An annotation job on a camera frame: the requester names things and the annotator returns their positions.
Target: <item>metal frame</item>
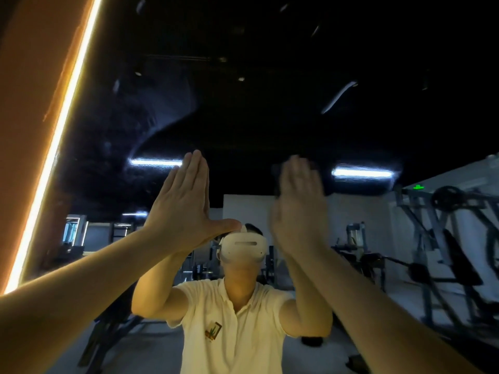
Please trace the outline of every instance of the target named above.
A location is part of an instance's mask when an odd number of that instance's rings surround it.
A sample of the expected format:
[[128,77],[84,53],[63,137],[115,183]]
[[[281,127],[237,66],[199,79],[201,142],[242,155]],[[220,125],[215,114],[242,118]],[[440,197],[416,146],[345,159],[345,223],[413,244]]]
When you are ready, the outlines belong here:
[[[395,189],[395,199],[396,205],[401,207],[404,213],[408,216],[414,224],[414,240],[416,243],[416,250],[414,251],[414,262],[418,264],[428,265],[426,251],[439,249],[442,256],[442,263],[448,266],[452,266],[452,259],[450,256],[449,248],[446,243],[444,236],[444,229],[449,218],[449,213],[441,212],[440,217],[437,211],[431,204],[432,193],[427,193],[419,190],[410,189]],[[496,218],[499,220],[499,197],[494,195],[486,195],[481,193],[479,190],[474,189],[473,191],[464,192],[465,203],[460,207],[460,209],[470,210],[479,221],[487,229],[487,243],[485,249],[487,251],[487,260],[490,267],[496,273],[499,279],[499,269],[496,267],[495,263],[495,244],[499,243],[499,229],[488,219],[482,212],[483,209],[487,208],[487,205],[491,208]],[[423,215],[422,209],[426,209],[428,217],[430,219],[431,226],[433,228],[434,238],[430,235],[430,232],[423,225]],[[433,321],[433,305],[432,297],[433,294],[437,300],[440,302],[443,310],[446,312],[449,319],[452,321],[454,326],[463,333],[468,333],[464,324],[460,321],[458,316],[455,314],[453,309],[441,296],[435,283],[437,282],[456,282],[452,278],[434,278],[429,284],[422,284],[423,293],[423,303],[425,315],[423,317],[423,322],[429,327],[434,327]],[[463,286],[465,291],[466,304],[468,307],[469,315],[471,321],[476,320],[475,306],[471,300],[470,294],[473,288],[469,286]]]

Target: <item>vr headset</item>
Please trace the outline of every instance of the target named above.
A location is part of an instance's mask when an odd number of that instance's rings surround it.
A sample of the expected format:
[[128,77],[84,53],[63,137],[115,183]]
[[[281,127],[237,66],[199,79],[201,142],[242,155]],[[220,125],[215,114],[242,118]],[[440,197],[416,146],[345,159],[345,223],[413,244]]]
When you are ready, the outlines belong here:
[[220,241],[219,259],[223,262],[253,261],[261,263],[268,254],[267,239],[256,232],[231,232]]

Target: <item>gray floor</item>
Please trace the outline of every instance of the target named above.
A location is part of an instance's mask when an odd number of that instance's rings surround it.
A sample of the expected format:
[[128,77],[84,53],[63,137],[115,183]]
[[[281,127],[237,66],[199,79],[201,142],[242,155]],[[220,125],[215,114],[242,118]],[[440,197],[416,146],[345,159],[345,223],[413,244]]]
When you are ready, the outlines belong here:
[[[408,284],[392,284],[388,293],[413,316],[423,315],[420,290]],[[444,294],[461,320],[466,320],[464,298]],[[435,311],[435,322],[449,323],[442,311]],[[85,368],[77,368],[78,359],[87,343],[92,326],[80,336],[47,374],[84,374]],[[139,326],[106,356],[104,374],[178,374],[183,346],[182,329],[169,329],[166,324]],[[356,353],[355,346],[338,330],[333,329],[330,338],[320,348],[304,346],[299,339],[286,338],[283,352],[284,374],[348,374],[345,367],[348,356]]]

